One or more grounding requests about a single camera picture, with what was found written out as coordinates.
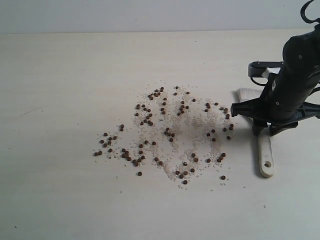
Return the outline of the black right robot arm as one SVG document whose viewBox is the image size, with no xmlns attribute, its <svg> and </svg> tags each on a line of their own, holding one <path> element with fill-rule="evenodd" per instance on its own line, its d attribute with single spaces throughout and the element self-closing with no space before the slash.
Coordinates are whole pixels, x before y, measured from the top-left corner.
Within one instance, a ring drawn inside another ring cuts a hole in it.
<svg viewBox="0 0 320 240">
<path fill-rule="evenodd" d="M 266 78 L 267 83 L 258 98 L 233 103 L 231 116 L 252 118 L 252 132 L 258 136 L 269 128 L 274 136 L 294 129 L 298 122 L 320 116 L 319 104 L 306 99 L 319 91 L 320 26 L 312 32 L 292 36 L 282 50 L 282 61 L 254 61 L 248 65 L 248 76 Z"/>
</svg>

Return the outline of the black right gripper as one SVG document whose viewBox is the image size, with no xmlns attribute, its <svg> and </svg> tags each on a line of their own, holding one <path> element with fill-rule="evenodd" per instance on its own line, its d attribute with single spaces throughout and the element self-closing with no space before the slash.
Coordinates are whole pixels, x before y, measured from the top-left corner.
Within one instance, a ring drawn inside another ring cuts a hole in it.
<svg viewBox="0 0 320 240">
<path fill-rule="evenodd" d="M 231 105 L 231 116 L 252 118 L 252 133 L 256 137 L 267 127 L 267 123 L 271 124 L 270 137 L 295 129 L 301 120 L 320 117 L 320 106 L 306 102 L 319 81 L 319 66 L 295 69 L 290 73 L 283 63 L 278 74 L 268 75 L 260 97 Z"/>
</svg>

